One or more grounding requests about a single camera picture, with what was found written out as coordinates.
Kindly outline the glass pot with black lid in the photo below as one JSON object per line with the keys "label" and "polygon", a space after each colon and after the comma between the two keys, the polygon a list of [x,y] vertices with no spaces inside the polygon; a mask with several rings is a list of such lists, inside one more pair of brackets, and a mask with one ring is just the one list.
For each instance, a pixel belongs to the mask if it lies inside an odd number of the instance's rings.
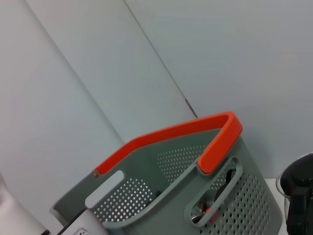
{"label": "glass pot with black lid", "polygon": [[287,165],[276,188],[284,197],[288,235],[313,235],[313,152]]}

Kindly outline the grey perforated storage bin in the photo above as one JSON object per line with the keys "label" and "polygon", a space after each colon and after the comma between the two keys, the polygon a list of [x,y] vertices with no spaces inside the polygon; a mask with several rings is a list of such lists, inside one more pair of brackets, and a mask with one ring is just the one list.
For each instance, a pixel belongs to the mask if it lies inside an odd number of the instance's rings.
{"label": "grey perforated storage bin", "polygon": [[[114,235],[277,235],[283,222],[281,210],[245,142],[238,137],[212,173],[203,173],[198,159],[217,135],[209,130],[155,142],[136,149],[107,173],[93,172],[62,196],[50,209],[68,225],[87,209],[87,198],[110,177],[123,177],[99,195],[90,210]],[[226,173],[236,169],[228,186]],[[162,191],[155,197],[157,190]],[[213,200],[209,215],[194,224],[191,209],[202,196]]]}

